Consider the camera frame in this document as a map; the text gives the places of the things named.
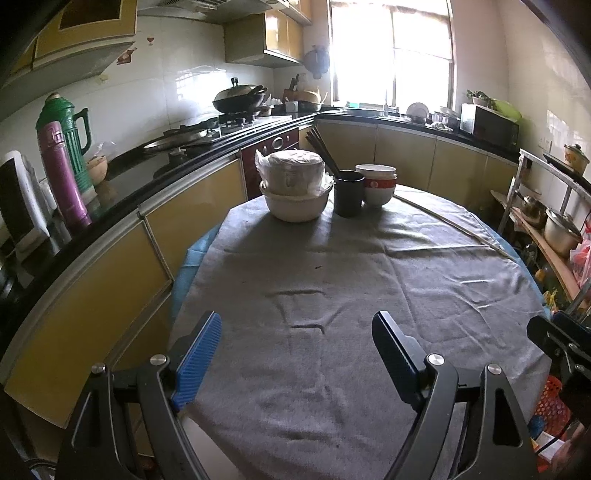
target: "green thermos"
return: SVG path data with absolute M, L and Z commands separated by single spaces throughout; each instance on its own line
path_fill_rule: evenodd
M 84 120 L 86 131 L 86 145 L 84 148 L 80 145 L 80 135 L 76 128 L 76 120 L 79 118 Z M 37 132 L 50 122 L 59 122 L 61 124 L 76 185 L 82 200 L 87 205 L 96 197 L 95 188 L 82 158 L 82 155 L 90 148 L 90 142 L 92 141 L 88 125 L 88 108 L 83 108 L 80 112 L 74 113 L 74 105 L 71 102 L 61 97 L 59 93 L 52 93 L 45 100 L 43 110 L 41 110 L 41 114 L 37 119 L 35 126 Z

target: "white appliance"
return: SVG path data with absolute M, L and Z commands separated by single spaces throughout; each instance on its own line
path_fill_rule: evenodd
M 0 212 L 19 260 L 24 260 L 49 238 L 47 212 L 44 213 L 38 197 L 43 195 L 34 170 L 31 178 L 32 169 L 17 150 L 0 158 Z

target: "round table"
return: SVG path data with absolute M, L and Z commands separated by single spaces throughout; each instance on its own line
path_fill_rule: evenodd
M 499 245 L 464 208 L 406 187 L 397 194 Z M 397 199 L 344 219 L 331 198 L 318 220 L 301 224 L 274 218 L 263 197 L 232 209 L 171 343 L 204 310 L 221 315 L 222 340 L 187 412 L 252 479 L 381 479 L 388 472 L 415 413 L 372 341 L 380 310 L 456 367 L 501 365 L 526 419 L 550 367 L 525 332 L 543 313 L 531 277 Z M 447 478 L 461 410 L 433 478 Z

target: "yellow cabinet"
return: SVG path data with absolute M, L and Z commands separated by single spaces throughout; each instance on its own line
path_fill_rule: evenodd
M 279 10 L 224 24 L 226 62 L 288 67 L 304 56 L 303 27 Z
M 312 20 L 312 0 L 296 0 L 296 8 L 308 19 Z
M 289 20 L 291 20 L 291 18 L 287 18 L 284 14 L 277 10 L 268 10 L 265 12 L 265 39 L 267 42 L 267 50 L 272 50 L 277 53 L 289 56 Z
M 135 34 L 137 0 L 72 0 L 39 35 L 35 58 L 65 48 Z
M 482 188 L 478 198 L 475 213 L 482 219 L 488 220 L 491 211 L 498 206 L 491 195 L 491 190 L 507 193 L 511 180 L 517 173 L 517 163 L 513 163 L 492 154 L 486 156 L 486 166 L 482 176 Z
M 319 120 L 318 130 L 339 168 L 374 163 L 376 126 L 348 121 Z
M 291 18 L 287 18 L 287 54 L 299 61 L 304 60 L 304 29 Z
M 171 190 L 139 208 L 173 275 L 183 264 L 187 249 L 221 223 L 231 208 L 246 201 L 239 160 L 210 164 L 182 182 L 186 185 L 172 185 Z
M 150 319 L 136 333 L 121 357 L 115 363 L 115 370 L 135 368 L 148 361 L 157 353 L 168 351 L 170 334 L 171 297 L 164 300 Z
M 137 217 L 113 229 L 123 232 L 100 251 L 94 252 L 94 245 L 87 249 L 27 317 L 31 333 L 5 384 L 13 399 L 59 427 L 66 426 L 90 367 L 107 358 L 170 282 Z
M 396 167 L 399 184 L 427 190 L 435 153 L 435 135 L 378 125 L 377 137 L 375 162 Z
M 314 147 L 310 145 L 310 142 L 308 142 L 308 139 L 306 138 L 306 135 L 310 130 L 312 130 L 312 127 L 300 128 L 300 150 L 315 152 L 316 150 L 314 150 Z
M 486 153 L 438 138 L 428 191 L 478 211 L 485 166 Z

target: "black cup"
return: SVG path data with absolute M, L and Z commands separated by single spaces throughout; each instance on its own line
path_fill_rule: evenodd
M 341 217 L 354 217 L 361 213 L 365 177 L 355 170 L 341 170 L 340 176 L 343 180 L 335 184 L 335 212 Z

